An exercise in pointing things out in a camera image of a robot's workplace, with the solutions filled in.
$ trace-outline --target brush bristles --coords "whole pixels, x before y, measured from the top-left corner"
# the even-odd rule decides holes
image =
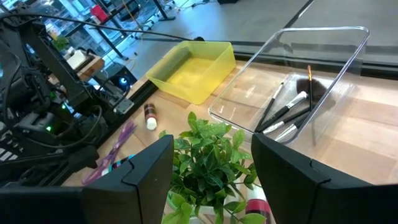
[[[297,93],[301,91],[305,91],[306,93],[310,92],[310,80],[306,78],[301,78],[296,82],[296,90]],[[312,80],[312,93],[313,93],[313,101],[314,103],[318,102],[322,96],[326,93],[326,87],[324,87],[318,80]]]

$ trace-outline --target yellow object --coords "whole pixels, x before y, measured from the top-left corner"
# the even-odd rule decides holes
[[[183,41],[159,60],[146,76],[162,91],[199,105],[235,66],[229,42]]]

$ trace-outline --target floor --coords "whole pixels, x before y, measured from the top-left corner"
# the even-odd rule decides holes
[[[189,0],[190,6],[196,0]],[[274,32],[288,23],[307,0],[240,0],[236,4],[220,5],[210,2],[194,8],[173,9],[168,13],[174,21],[159,21],[152,31],[186,38],[201,36],[205,40],[245,40],[265,42]],[[389,46],[398,47],[398,29],[394,23],[398,1],[395,0],[315,0],[292,27],[366,26],[371,31],[366,61],[394,63],[398,57]],[[163,38],[150,34],[144,38]],[[306,43],[353,45],[363,38],[362,33],[301,36]],[[105,57],[125,63],[136,78],[143,76],[161,59],[175,42],[135,41],[128,39],[118,45],[123,55],[132,59],[123,62],[114,53]],[[255,52],[259,47],[234,46],[235,50]]]

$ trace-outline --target clear plastic container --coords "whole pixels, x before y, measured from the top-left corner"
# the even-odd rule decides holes
[[[307,154],[320,140],[325,128],[335,122],[336,114],[344,107],[347,96],[355,87],[368,37],[369,31],[365,27],[282,29],[261,47],[217,96],[210,105],[209,114],[216,121],[245,130],[246,144],[249,144],[260,117],[280,83],[284,82],[284,86],[266,119],[297,95],[297,80],[308,80],[307,66],[311,65],[313,79],[326,88],[326,93],[303,125],[280,140]],[[327,52],[322,46],[328,44],[349,44],[352,47]],[[317,65],[320,62],[324,64],[326,60],[339,63],[330,62],[330,67]],[[323,71],[326,68],[330,71],[321,72],[320,66]],[[281,119],[308,106],[308,101],[301,102]],[[267,136],[275,139],[293,122]]]
[[[229,42],[183,41],[159,60],[146,76],[162,91],[199,105],[235,66]]]

